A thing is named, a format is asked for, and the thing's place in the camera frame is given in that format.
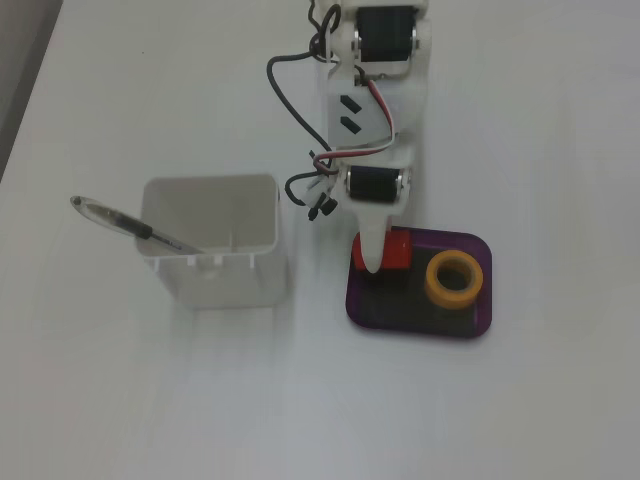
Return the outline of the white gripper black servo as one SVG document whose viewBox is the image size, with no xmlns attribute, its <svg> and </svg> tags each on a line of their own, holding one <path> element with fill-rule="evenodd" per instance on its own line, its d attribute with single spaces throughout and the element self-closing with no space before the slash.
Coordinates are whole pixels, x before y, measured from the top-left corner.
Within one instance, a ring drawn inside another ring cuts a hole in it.
<svg viewBox="0 0 640 480">
<path fill-rule="evenodd" d="M 362 259 L 368 272 L 377 273 L 391 225 L 391 217 L 382 213 L 402 214 L 406 210 L 417 150 L 415 146 L 391 146 L 364 156 L 344 157 L 343 153 L 347 150 L 339 151 L 337 157 L 334 198 L 344 209 L 360 212 L 356 218 Z"/>
</svg>

